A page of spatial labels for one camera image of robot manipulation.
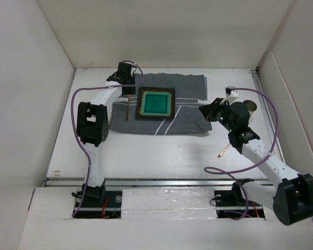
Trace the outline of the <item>copper fork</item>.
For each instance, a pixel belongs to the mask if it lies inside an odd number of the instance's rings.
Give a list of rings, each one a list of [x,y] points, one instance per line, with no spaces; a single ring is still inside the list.
[[[129,115],[129,102],[130,102],[131,95],[127,95],[127,108],[126,108],[126,116],[125,121],[128,121],[128,115]]]

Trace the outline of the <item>grey striped cloth napkin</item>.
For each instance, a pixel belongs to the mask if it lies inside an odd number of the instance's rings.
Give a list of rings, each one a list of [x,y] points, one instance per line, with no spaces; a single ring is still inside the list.
[[[175,118],[136,118],[137,97],[130,98],[128,121],[125,121],[127,98],[121,97],[113,103],[110,129],[117,133],[142,135],[187,135],[203,134],[212,130],[209,122],[199,111],[201,101],[207,100],[207,79],[203,75],[148,73],[140,87],[175,89]]]

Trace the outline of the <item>metal cup with cork base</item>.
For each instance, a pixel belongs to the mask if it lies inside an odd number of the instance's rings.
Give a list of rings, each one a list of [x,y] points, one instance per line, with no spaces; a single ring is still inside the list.
[[[247,106],[250,116],[252,116],[254,112],[257,110],[257,104],[251,100],[244,100],[243,103]]]

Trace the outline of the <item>green square ceramic plate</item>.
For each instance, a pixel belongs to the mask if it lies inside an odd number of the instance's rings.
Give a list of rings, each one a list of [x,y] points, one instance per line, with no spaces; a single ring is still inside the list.
[[[173,120],[175,118],[175,89],[140,87],[135,116],[141,119]]]

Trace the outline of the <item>copper spoon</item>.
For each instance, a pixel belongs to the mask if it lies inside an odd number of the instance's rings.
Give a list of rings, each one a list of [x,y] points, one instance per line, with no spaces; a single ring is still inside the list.
[[[230,143],[226,145],[226,147],[218,154],[217,158],[221,158],[223,154],[226,152],[226,150],[230,147]]]

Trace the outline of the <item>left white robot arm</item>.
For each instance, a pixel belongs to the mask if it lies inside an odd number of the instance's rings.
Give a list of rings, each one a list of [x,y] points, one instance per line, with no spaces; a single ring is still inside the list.
[[[122,95],[136,93],[136,81],[132,61],[122,61],[117,71],[110,75],[104,87],[93,87],[99,93],[90,101],[80,102],[77,109],[76,135],[88,159],[86,185],[90,188],[102,186],[105,174],[102,170],[102,143],[109,134],[109,119],[114,101]]]

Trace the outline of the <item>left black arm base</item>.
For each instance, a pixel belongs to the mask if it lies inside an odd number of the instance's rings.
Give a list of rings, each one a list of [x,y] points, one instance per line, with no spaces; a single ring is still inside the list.
[[[72,192],[75,198],[73,218],[119,219],[122,211],[122,191],[108,191],[103,183],[97,187],[85,187]]]

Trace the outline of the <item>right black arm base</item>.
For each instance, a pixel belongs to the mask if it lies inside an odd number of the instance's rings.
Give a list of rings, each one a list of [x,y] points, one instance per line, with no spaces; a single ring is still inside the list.
[[[230,190],[214,191],[210,205],[216,208],[217,218],[238,220],[246,210],[243,218],[265,218],[263,206],[251,200],[246,201],[240,186],[234,182]]]

